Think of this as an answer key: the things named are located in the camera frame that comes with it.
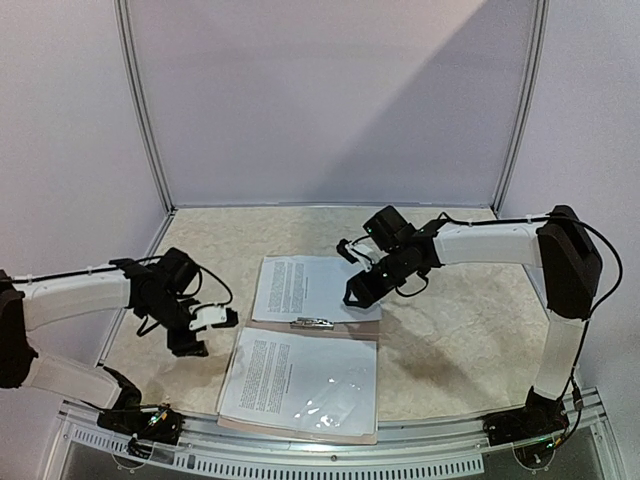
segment marble tabletop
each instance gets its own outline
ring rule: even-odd
[[[233,207],[179,210],[159,253],[174,246],[220,275],[234,292],[240,323],[249,318],[263,257],[335,255],[341,238],[363,235],[374,207]],[[416,227],[439,208],[400,208]],[[447,209],[459,219],[488,219],[485,209]],[[432,270],[413,298],[383,301],[378,349],[380,420],[416,420],[524,403],[540,363],[547,317],[519,265],[465,264]],[[421,286],[419,279],[403,287]],[[225,292],[206,279],[202,301]],[[158,328],[138,338],[127,313],[105,364],[131,379],[144,403],[216,413],[239,327],[207,330],[206,358],[175,358]]]

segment white bracket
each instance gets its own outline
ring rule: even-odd
[[[199,305],[194,305],[191,311],[198,308]],[[227,309],[225,307],[219,307],[211,305],[201,308],[197,311],[197,317],[195,320],[191,320],[189,323],[189,330],[198,330],[207,325],[220,325],[227,321]]]
[[[380,261],[378,252],[362,243],[347,243],[345,249],[358,260],[365,272],[370,272],[373,266]]]

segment clipboard clip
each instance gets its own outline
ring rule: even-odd
[[[333,330],[333,323],[324,318],[298,317],[289,323],[290,328],[304,328],[308,330]]]

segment white wall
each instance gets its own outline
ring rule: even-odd
[[[164,214],[113,2],[5,0],[0,45],[0,268],[51,273],[144,253]],[[34,338],[92,363],[112,318],[67,320]],[[37,478],[60,402],[0,391],[0,478]]]
[[[136,0],[178,205],[488,205],[534,0]]]
[[[640,4],[551,2],[533,107],[504,214],[567,203],[618,248],[619,293],[603,304],[581,361],[630,478],[640,472]],[[615,280],[606,247],[600,292]]]

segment sheet of paper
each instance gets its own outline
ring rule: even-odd
[[[366,310],[347,307],[347,280],[362,268],[341,257],[266,257],[262,262],[253,319],[292,322],[299,317],[331,322],[380,320],[379,304]]]
[[[376,343],[245,328],[220,415],[319,435],[373,434]]]

